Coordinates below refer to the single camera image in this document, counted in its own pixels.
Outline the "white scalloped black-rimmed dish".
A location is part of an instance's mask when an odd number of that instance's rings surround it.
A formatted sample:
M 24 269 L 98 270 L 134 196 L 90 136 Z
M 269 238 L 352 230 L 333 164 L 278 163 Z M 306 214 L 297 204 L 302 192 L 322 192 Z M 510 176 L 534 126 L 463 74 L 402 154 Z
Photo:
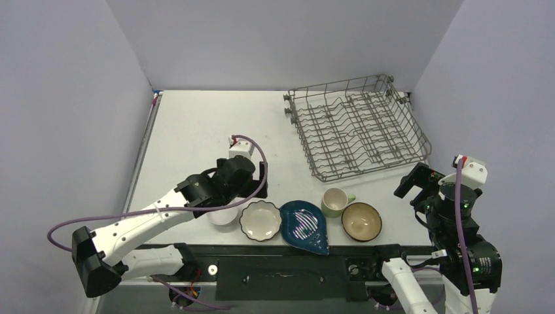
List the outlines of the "white scalloped black-rimmed dish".
M 264 242 L 279 233 L 282 218 L 279 209 L 272 202 L 256 201 L 242 210 L 239 223 L 240 230 L 247 239 Z

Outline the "plain white bowl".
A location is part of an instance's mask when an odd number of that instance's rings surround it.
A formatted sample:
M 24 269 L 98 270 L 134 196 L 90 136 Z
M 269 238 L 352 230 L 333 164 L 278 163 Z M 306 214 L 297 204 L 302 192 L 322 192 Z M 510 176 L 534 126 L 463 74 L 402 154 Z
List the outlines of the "plain white bowl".
M 235 206 L 236 200 L 230 202 L 231 207 L 219 211 L 208 212 L 207 218 L 215 226 L 228 226 L 232 224 L 239 216 L 240 208 Z

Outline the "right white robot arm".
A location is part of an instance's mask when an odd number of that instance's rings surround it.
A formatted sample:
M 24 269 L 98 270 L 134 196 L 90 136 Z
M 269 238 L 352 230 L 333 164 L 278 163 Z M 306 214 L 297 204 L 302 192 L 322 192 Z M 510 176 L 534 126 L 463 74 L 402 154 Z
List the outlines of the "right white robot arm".
M 443 175 L 418 163 L 394 191 L 394 196 L 403 198 L 412 188 L 420 188 L 410 205 L 433 250 L 419 264 L 410 264 L 406 252 L 370 260 L 370 273 L 388 282 L 384 294 L 373 297 L 378 306 L 389 309 L 398 304 L 405 313 L 436 313 L 415 276 L 421 270 L 435 270 L 441 276 L 446 313 L 491 313 L 503 264 L 499 251 L 478 233 L 480 226 L 472 218 L 488 170 L 464 155 L 455 156 L 452 166 L 454 173 Z

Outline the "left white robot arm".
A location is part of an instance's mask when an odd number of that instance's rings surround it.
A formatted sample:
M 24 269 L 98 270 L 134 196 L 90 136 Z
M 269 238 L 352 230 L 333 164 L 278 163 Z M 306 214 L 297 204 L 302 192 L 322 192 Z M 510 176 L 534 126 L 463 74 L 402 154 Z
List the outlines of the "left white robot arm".
M 214 207 L 228 209 L 236 198 L 266 198 L 268 170 L 244 156 L 220 158 L 214 168 L 188 176 L 149 207 L 129 218 L 91 230 L 85 226 L 72 234 L 71 255 L 85 295 L 102 296 L 121 282 L 163 275 L 188 281 L 195 259 L 186 243 L 151 244 L 162 232 L 201 217 Z

